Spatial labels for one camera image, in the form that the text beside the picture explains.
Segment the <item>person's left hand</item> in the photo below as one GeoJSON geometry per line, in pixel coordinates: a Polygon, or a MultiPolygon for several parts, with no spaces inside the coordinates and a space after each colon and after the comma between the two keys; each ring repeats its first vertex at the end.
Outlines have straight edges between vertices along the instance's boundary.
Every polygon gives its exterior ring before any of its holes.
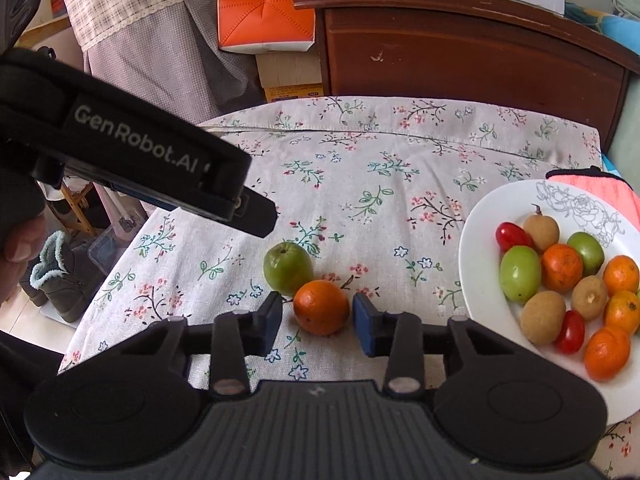
{"type": "Polygon", "coordinates": [[[40,253],[47,237],[43,214],[16,226],[1,247],[0,301],[6,301],[23,276],[29,261],[40,253]]]}

